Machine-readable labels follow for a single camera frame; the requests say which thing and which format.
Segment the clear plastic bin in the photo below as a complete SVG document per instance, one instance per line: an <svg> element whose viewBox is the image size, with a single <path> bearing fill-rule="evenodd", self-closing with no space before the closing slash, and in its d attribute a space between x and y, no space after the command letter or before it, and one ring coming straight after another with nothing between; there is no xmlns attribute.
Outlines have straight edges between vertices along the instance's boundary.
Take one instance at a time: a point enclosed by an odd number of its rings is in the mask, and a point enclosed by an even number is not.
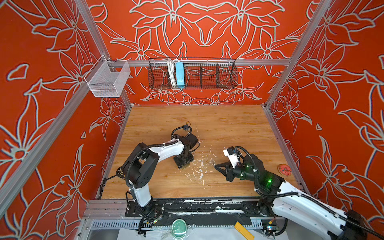
<svg viewBox="0 0 384 240"><path fill-rule="evenodd" d="M97 98L118 98L121 96L126 82L131 75L127 61L107 61L101 58L90 72L85 76L85 81L92 94Z"/></svg>

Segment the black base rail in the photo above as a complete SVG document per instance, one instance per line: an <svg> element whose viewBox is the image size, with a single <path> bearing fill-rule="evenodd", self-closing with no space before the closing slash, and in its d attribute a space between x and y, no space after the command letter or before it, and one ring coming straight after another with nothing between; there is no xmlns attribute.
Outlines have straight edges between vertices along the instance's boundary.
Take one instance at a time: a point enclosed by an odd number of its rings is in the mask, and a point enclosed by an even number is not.
<svg viewBox="0 0 384 240"><path fill-rule="evenodd" d="M222 198L157 198L145 207L145 213L154 216L155 209L161 217L155 227L169 226L176 219L183 219L196 227L233 227L235 223L262 228L269 225L283 226L285 219L273 213L262 213L258 206L259 197Z"/></svg>

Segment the light blue box in basket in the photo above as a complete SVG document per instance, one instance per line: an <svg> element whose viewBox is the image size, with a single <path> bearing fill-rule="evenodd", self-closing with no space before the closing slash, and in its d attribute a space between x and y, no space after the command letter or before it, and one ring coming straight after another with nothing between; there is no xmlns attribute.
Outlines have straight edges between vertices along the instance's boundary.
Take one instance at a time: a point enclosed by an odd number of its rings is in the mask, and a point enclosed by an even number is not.
<svg viewBox="0 0 384 240"><path fill-rule="evenodd" d="M176 62L175 69L176 69L177 87L180 89L183 89L185 87L184 63Z"/></svg>

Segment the green tape roll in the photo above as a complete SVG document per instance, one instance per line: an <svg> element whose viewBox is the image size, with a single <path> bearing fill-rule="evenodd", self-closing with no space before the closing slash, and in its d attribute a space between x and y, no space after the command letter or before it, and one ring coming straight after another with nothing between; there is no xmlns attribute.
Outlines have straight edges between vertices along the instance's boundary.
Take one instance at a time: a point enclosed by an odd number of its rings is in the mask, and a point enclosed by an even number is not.
<svg viewBox="0 0 384 240"><path fill-rule="evenodd" d="M183 219L176 219L171 226L172 234L175 239L182 239L186 236L188 226Z"/></svg>

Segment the yellow flat block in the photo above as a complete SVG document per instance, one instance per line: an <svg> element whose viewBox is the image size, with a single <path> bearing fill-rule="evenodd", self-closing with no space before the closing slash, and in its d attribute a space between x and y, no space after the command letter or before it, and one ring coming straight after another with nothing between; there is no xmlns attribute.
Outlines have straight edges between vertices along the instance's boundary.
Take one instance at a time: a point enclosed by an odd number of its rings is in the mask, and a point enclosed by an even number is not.
<svg viewBox="0 0 384 240"><path fill-rule="evenodd" d="M252 235L243 225L239 222L236 222L235 229L246 239L246 240L254 240L255 236Z"/></svg>

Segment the red round object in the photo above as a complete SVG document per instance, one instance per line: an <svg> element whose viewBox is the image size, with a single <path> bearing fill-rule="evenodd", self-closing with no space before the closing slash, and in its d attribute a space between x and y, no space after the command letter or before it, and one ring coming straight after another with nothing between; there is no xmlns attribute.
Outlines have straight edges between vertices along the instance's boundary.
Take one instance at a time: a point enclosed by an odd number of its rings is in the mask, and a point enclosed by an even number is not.
<svg viewBox="0 0 384 240"><path fill-rule="evenodd" d="M292 169L286 164L278 165L278 171L281 175L284 175L286 177L292 175Z"/></svg>

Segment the yellow black tape measure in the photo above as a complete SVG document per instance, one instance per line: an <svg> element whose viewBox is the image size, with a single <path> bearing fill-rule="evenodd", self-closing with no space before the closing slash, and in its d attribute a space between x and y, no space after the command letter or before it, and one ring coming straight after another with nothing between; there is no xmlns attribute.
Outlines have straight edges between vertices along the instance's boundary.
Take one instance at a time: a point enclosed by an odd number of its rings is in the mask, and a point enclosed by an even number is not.
<svg viewBox="0 0 384 240"><path fill-rule="evenodd" d="M119 167L117 170L116 170L116 177L120 178L120 179L125 179L125 174L124 174L124 169L123 167Z"/></svg>

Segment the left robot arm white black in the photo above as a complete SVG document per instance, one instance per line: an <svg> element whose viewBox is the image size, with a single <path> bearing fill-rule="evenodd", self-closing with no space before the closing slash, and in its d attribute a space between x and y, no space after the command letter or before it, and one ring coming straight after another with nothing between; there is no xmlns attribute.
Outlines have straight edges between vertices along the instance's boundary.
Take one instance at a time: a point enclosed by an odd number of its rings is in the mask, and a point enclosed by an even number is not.
<svg viewBox="0 0 384 240"><path fill-rule="evenodd" d="M149 190L149 182L159 162L173 158L178 169L187 167L194 160L193 152L200 146L198 138L192 134L192 127L184 125L171 132L168 142L146 145L139 143L124 164L116 171L116 176L125 180L130 189L136 209L147 220L156 220L162 211L155 207Z"/></svg>

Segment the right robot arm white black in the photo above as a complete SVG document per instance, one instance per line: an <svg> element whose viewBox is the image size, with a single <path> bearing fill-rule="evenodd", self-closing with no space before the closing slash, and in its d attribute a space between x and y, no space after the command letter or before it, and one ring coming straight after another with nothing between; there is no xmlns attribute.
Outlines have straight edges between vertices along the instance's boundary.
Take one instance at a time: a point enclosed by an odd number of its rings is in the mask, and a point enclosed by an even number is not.
<svg viewBox="0 0 384 240"><path fill-rule="evenodd" d="M334 208L300 191L266 170L263 161L243 147L230 147L223 153L229 161L215 165L215 169L229 182L235 178L253 182L255 192L261 197L258 202L261 214L283 217L324 240L366 240L368 235L384 238L365 227L359 213Z"/></svg>

